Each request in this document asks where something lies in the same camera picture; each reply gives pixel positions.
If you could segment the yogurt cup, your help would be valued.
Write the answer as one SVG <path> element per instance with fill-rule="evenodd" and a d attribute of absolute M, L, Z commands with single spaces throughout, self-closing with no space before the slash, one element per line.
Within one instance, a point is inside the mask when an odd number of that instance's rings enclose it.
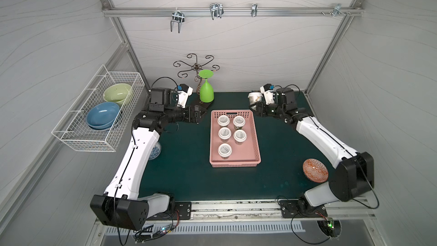
<path fill-rule="evenodd" d="M 246 124 L 245 118 L 242 116 L 235 116 L 233 118 L 233 126 L 235 130 L 242 129 L 244 125 Z"/>
<path fill-rule="evenodd" d="M 217 118 L 217 123 L 220 127 L 227 127 L 230 124 L 230 118 L 227 115 L 220 115 Z"/>
<path fill-rule="evenodd" d="M 251 110 L 256 110 L 257 108 L 257 103 L 261 102 L 263 98 L 263 94 L 260 92 L 250 92 L 248 94 L 248 99 L 249 99 L 249 108 Z"/>
<path fill-rule="evenodd" d="M 218 154 L 223 159 L 228 159 L 232 155 L 232 147 L 228 143 L 222 143 L 218 147 Z"/>

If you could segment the yogurt cup mid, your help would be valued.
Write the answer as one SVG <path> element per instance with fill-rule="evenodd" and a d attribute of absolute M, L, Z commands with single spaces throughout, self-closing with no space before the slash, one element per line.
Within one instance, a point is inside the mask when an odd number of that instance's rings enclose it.
<path fill-rule="evenodd" d="M 243 129 L 236 130 L 233 133 L 233 138 L 235 143 L 238 145 L 242 145 L 247 140 L 247 133 Z"/>
<path fill-rule="evenodd" d="M 218 136 L 222 142 L 228 142 L 232 136 L 232 131 L 226 126 L 221 127 L 218 131 Z"/>

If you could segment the pink plastic basket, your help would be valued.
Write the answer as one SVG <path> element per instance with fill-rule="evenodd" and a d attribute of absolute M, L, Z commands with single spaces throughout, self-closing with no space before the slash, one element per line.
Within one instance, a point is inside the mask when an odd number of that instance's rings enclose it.
<path fill-rule="evenodd" d="M 212 167 L 256 167 L 261 163 L 251 110 L 213 110 L 209 162 Z"/>

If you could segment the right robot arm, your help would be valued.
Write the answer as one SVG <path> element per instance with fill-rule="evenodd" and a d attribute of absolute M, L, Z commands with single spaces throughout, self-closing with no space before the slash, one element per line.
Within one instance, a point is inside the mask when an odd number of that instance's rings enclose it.
<path fill-rule="evenodd" d="M 374 159 L 360 153 L 328 131 L 306 108 L 297 104 L 297 96 L 289 87 L 271 84 L 248 94 L 249 108 L 259 117 L 274 117 L 291 125 L 308 139 L 331 163 L 334 173 L 326 182 L 307 190 L 298 199 L 298 210 L 309 214 L 333 202 L 355 200 L 374 190 Z"/>

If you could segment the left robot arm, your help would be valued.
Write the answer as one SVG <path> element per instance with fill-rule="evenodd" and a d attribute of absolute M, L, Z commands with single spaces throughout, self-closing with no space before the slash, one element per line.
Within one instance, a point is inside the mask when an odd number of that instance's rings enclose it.
<path fill-rule="evenodd" d="M 90 207 L 106 226 L 133 231 L 142 229 L 145 221 L 161 213 L 173 214 L 175 199 L 171 194 L 155 193 L 140 197 L 143 172 L 153 148 L 168 124 L 200 123 L 206 109 L 187 105 L 193 89 L 186 84 L 153 88 L 146 106 L 134 117 L 131 139 L 124 158 L 102 195 L 94 195 Z"/>

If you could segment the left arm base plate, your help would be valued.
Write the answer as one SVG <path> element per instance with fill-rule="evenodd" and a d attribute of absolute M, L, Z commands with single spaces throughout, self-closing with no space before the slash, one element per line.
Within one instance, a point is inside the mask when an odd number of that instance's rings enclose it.
<path fill-rule="evenodd" d="M 151 220 L 190 220 L 191 219 L 192 202 L 170 202 L 167 210 L 148 218 Z"/>

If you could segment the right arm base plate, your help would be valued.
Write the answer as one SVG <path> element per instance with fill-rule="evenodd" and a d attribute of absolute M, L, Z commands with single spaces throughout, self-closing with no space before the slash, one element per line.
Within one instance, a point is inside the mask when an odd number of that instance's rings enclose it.
<path fill-rule="evenodd" d="M 313 207 L 303 199 L 280 199 L 277 201 L 283 218 L 327 218 L 324 206 Z"/>

